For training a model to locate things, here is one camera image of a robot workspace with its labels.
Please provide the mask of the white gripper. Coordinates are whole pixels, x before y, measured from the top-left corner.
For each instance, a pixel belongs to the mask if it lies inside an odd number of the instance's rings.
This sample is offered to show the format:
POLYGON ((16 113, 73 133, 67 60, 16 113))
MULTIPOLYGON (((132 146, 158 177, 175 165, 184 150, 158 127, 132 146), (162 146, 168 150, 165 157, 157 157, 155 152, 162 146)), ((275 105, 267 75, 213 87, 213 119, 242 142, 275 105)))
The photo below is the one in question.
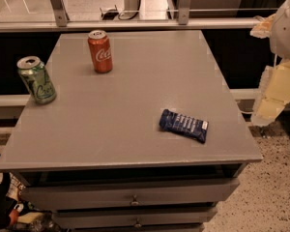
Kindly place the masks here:
MULTIPOLYGON (((258 39, 270 37, 271 52, 290 59, 290 0, 286 0, 276 14, 258 15, 258 23, 250 35, 258 39)), ((267 66, 259 82, 260 94, 255 99, 250 117, 254 126, 266 127, 273 122, 290 102, 290 60, 275 67, 267 66)))

